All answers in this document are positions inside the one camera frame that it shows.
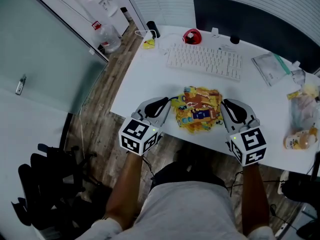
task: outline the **white wall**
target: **white wall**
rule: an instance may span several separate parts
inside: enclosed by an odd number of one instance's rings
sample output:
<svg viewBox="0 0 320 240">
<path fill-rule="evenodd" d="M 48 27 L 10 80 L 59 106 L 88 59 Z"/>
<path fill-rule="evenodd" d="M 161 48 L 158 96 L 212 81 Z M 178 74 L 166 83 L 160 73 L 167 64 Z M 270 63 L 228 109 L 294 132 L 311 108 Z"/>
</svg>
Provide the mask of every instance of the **white wall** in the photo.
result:
<svg viewBox="0 0 320 240">
<path fill-rule="evenodd" d="M 24 197 L 18 167 L 30 164 L 38 143 L 59 146 L 66 117 L 66 112 L 0 89 L 0 233 L 6 240 L 37 239 L 34 229 L 19 221 L 11 205 Z"/>
<path fill-rule="evenodd" d="M 257 7 L 283 19 L 320 45 L 320 0 L 234 1 Z M 194 0 L 134 0 L 134 2 L 145 22 L 155 21 L 158 25 L 196 27 Z"/>
</svg>

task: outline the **human arm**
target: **human arm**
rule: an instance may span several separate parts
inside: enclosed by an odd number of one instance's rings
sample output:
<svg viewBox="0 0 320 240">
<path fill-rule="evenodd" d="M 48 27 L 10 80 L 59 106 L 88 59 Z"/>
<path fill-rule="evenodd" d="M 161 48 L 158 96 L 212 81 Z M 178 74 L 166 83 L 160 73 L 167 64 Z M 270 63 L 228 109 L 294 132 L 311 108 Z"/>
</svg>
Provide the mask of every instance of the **human arm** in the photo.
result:
<svg viewBox="0 0 320 240">
<path fill-rule="evenodd" d="M 143 157 L 129 152 L 106 203 L 105 217 L 128 229 L 137 211 Z"/>
<path fill-rule="evenodd" d="M 248 236 L 257 228 L 269 226 L 269 204 L 259 166 L 243 168 L 242 230 Z"/>
</svg>

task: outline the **white keyboard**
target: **white keyboard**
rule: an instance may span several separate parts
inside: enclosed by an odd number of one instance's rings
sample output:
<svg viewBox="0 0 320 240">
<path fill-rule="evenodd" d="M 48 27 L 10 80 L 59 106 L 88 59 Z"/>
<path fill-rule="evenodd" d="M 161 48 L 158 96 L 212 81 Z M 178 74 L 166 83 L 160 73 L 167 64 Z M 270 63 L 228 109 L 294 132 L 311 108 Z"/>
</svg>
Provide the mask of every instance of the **white keyboard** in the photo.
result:
<svg viewBox="0 0 320 240">
<path fill-rule="evenodd" d="M 175 43 L 166 65 L 170 68 L 209 73 L 240 81 L 242 56 L 229 51 Z"/>
</svg>

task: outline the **small yellow object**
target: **small yellow object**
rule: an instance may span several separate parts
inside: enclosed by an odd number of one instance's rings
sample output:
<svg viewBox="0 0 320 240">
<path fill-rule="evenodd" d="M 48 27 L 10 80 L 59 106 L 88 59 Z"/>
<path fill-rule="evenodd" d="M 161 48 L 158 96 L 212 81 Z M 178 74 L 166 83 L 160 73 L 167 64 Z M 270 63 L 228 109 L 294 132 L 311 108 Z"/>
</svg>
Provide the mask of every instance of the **small yellow object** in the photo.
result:
<svg viewBox="0 0 320 240">
<path fill-rule="evenodd" d="M 303 92 L 310 95 L 312 98 L 315 98 L 319 95 L 318 86 L 315 86 L 313 84 L 305 84 L 303 86 Z"/>
<path fill-rule="evenodd" d="M 300 94 L 300 92 L 297 90 L 297 91 L 295 91 L 295 92 L 292 92 L 292 93 L 287 94 L 286 97 L 287 97 L 288 100 L 290 101 L 290 100 L 292 100 L 293 98 L 298 97 L 299 94 Z"/>
<path fill-rule="evenodd" d="M 155 48 L 155 40 L 154 39 L 149 39 L 147 41 L 144 41 L 143 45 L 142 45 L 142 48 L 146 49 L 146 50 Z"/>
</svg>

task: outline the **wooden floor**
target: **wooden floor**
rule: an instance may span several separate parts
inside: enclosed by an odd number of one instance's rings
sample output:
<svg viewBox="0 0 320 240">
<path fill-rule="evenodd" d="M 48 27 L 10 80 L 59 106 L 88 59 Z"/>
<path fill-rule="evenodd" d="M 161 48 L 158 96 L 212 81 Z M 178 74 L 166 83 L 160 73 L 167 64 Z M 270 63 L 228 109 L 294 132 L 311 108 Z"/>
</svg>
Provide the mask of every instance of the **wooden floor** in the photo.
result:
<svg viewBox="0 0 320 240">
<path fill-rule="evenodd" d="M 110 112 L 110 108 L 127 72 L 131 60 L 137 49 L 140 48 L 141 37 L 135 35 L 136 26 L 131 22 L 129 28 L 122 37 L 120 49 L 109 58 L 109 64 L 103 71 L 91 93 L 86 99 L 81 110 L 81 121 L 83 126 L 83 146 L 86 154 L 95 152 L 97 157 L 93 158 L 88 165 L 88 172 L 101 181 L 105 186 L 113 187 L 126 159 L 125 150 L 119 146 L 118 131 L 124 121 L 121 116 Z M 68 132 L 66 149 L 78 145 L 82 147 L 81 124 L 79 116 L 74 116 Z M 231 186 L 235 173 L 240 172 L 242 167 L 238 161 L 226 154 L 196 146 L 178 138 L 166 135 L 147 155 L 151 162 L 153 171 L 156 173 L 164 166 L 173 161 L 175 153 L 179 150 L 201 156 L 212 165 L 212 171 L 225 181 L 225 185 Z M 282 170 L 272 167 L 260 166 L 264 181 L 279 180 Z M 151 186 L 151 173 L 149 168 L 143 164 L 139 205 L 142 206 Z M 242 183 L 242 175 L 238 175 L 235 184 Z M 277 194 L 278 182 L 265 183 L 269 204 L 276 204 L 277 215 L 284 220 L 292 222 L 298 213 L 301 204 L 288 200 L 283 195 Z M 82 198 L 90 200 L 91 187 L 86 186 L 87 191 Z M 238 230 L 241 227 L 241 194 L 242 186 L 236 186 L 232 191 L 232 204 L 236 215 Z M 276 232 L 283 222 L 273 217 L 271 227 Z"/>
</svg>

